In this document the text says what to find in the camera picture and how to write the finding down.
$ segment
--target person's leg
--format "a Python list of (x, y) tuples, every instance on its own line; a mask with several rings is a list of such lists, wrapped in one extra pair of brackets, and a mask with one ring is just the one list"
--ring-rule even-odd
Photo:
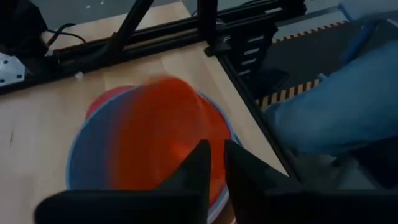
[(296, 153), (346, 152), (398, 134), (398, 42), (352, 61), (308, 92), (270, 105), (264, 116)]

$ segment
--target wooden surface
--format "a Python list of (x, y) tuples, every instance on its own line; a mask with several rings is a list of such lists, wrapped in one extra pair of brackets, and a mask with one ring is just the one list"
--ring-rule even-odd
[[(182, 3), (151, 9), (146, 26), (188, 17)], [(105, 29), (97, 22), (73, 29), (77, 34)], [(285, 173), (244, 102), (215, 57), (208, 58), (204, 42), (140, 58), (0, 97), (0, 218), (4, 223), (32, 223), (35, 206), (65, 189), (65, 168), (71, 143), (90, 103), (106, 90), (139, 85), (160, 73), (175, 75), (215, 100), (231, 121), (243, 146)], [(230, 223), (232, 216), (218, 220)]]

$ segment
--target floor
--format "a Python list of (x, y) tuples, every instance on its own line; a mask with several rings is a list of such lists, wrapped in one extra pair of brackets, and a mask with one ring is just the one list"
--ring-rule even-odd
[[(94, 21), (97, 19), (117, 16), (127, 13), (131, 6), (135, 3), (134, 0), (31, 0), (39, 7), (49, 29), (57, 29), (65, 23), (84, 23)], [(197, 0), (155, 0), (152, 7), (170, 4), (176, 1), (183, 1), (190, 13), (197, 9)], [(238, 6), (248, 0), (219, 0), (218, 9), (227, 9)], [(307, 14), (316, 12), (322, 9), (337, 6), (338, 0), (306, 0)], [(336, 20), (338, 16), (325, 17), (322, 22), (328, 20)]]
[[(332, 19), (336, 19), (335, 21), (342, 19), (338, 20), (339, 12), (324, 17), (326, 19), (332, 17)], [(263, 63), (265, 67), (278, 68), (291, 74), (287, 82), (280, 87), (280, 90), (312, 81), (320, 73), (329, 75), (335, 72), (343, 66), (341, 63), (342, 55), (361, 30), (361, 24), (345, 23), (311, 34), (304, 34), (300, 29), (305, 29), (305, 31), (316, 30), (319, 27), (317, 21), (308, 23), (302, 21), (299, 23), (302, 26), (294, 27), (294, 24), (292, 24), (292, 27), (286, 30), (281, 27), (274, 38), (283, 40), (283, 37), (297, 33), (302, 36), (273, 44), (268, 49), (267, 58)], [(392, 39), (398, 39), (398, 29), (389, 22), (382, 22), (377, 32), (369, 40), (369, 44), (363, 53), (369, 52)]]

